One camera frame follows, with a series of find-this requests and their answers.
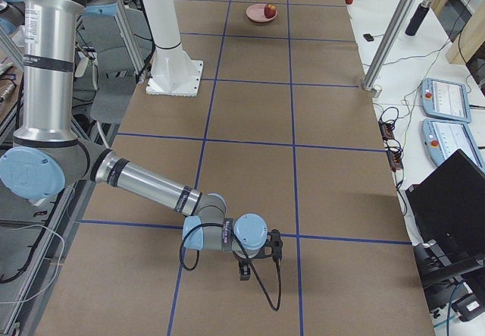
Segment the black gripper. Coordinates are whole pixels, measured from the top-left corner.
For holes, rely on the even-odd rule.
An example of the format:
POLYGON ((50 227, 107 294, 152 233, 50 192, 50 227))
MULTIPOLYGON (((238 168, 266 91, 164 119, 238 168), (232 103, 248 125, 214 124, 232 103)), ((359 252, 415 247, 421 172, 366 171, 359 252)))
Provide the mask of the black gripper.
POLYGON ((239 279, 241 281, 248 281, 251 278, 251 269, 249 266, 249 261, 254 259, 264 259, 265 251, 260 250, 257 253, 249 254, 248 256, 245 256, 241 252, 233 252, 233 256, 238 261, 239 279))

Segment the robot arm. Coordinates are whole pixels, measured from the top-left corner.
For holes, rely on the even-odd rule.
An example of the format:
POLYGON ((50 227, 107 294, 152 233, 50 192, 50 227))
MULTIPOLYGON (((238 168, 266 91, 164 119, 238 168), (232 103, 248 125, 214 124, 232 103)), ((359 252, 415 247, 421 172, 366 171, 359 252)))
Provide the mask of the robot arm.
POLYGON ((43 199, 78 180, 105 182, 181 213, 182 248, 231 252, 239 275, 256 275, 253 259, 270 245, 264 219, 227 217, 224 199, 169 180, 83 140, 71 129, 77 18, 115 14, 117 0, 23 0, 23 123, 1 158, 3 184, 25 199, 43 199))

